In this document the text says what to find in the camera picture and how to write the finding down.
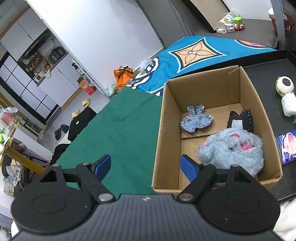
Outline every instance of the orange bag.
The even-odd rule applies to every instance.
[[[113,73],[114,73],[114,76],[116,77],[116,81],[120,89],[122,89],[130,79],[135,77],[133,70],[128,66],[126,67],[120,66],[120,68],[115,69]]]

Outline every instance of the blue gripper pad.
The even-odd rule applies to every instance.
[[[104,156],[104,159],[94,168],[94,176],[101,182],[111,168],[111,156]]]
[[[187,156],[182,155],[180,158],[180,167],[187,179],[192,182],[198,175],[197,163],[193,163],[193,160],[189,160]]]

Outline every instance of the white cabinet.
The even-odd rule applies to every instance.
[[[10,71],[13,72],[13,70],[15,69],[15,67],[17,66],[17,63],[15,62],[15,60],[9,55],[8,58],[5,60],[4,65],[6,66],[6,68]]]
[[[25,87],[14,77],[13,74],[9,76],[6,83],[18,96],[20,96],[25,89]]]
[[[24,90],[24,92],[21,95],[21,98],[29,105],[31,106],[34,110],[37,109],[37,107],[40,104],[40,101],[30,93],[27,89]]]
[[[56,68],[76,87],[79,89],[77,80],[81,76],[72,66],[72,56],[67,54],[61,62],[58,63]]]
[[[23,27],[27,34],[35,41],[46,29],[46,25],[38,17],[32,8],[25,12],[18,23]]]
[[[77,89],[57,68],[54,68],[50,74],[49,78],[41,82],[39,88],[59,106],[63,106]]]
[[[31,82],[28,84],[27,89],[40,101],[42,101],[46,94],[36,86],[36,83],[31,80]]]
[[[6,82],[10,75],[11,72],[5,67],[5,65],[2,65],[0,68],[0,77]]]
[[[56,106],[56,102],[54,102],[48,95],[44,98],[42,103],[50,110]]]
[[[18,22],[15,22],[3,36],[1,43],[12,55],[12,57],[18,61],[22,54],[33,43],[33,40],[25,32],[21,25]]]
[[[44,104],[40,104],[36,110],[42,117],[46,118],[49,113],[50,109],[48,109]]]
[[[18,65],[12,74],[24,85],[27,86],[30,83],[31,78],[26,74],[25,71]]]

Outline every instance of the denim bunny plush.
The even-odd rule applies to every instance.
[[[188,132],[195,132],[196,128],[204,128],[211,124],[213,117],[211,115],[203,114],[205,107],[199,105],[188,106],[189,115],[181,121],[181,128]]]

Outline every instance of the green tablecloth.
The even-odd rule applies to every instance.
[[[109,154],[103,184],[121,193],[152,194],[162,97],[124,87],[70,144],[57,163],[63,168],[95,162]]]

